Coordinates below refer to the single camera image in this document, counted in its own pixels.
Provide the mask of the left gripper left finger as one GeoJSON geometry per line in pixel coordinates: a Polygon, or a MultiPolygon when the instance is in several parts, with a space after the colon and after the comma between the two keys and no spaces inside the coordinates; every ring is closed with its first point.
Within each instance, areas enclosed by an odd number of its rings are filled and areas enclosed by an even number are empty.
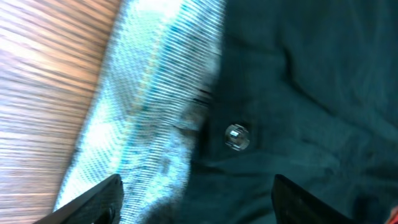
{"type": "Polygon", "coordinates": [[[34,224],[119,224],[123,182],[113,174],[34,224]]]}

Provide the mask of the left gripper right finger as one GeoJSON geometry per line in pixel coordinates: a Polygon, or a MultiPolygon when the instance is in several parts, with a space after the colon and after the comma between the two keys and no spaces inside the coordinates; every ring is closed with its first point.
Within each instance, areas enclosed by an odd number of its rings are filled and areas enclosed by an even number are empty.
{"type": "Polygon", "coordinates": [[[354,224],[284,175],[274,176],[271,199],[277,224],[354,224]]]}

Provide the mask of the black shorts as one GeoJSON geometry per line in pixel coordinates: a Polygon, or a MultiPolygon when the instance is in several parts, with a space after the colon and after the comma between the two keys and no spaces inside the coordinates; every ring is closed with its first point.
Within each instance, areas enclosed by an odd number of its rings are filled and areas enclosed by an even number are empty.
{"type": "Polygon", "coordinates": [[[123,1],[55,208],[275,223],[282,174],[357,223],[397,206],[397,2],[123,1]]]}

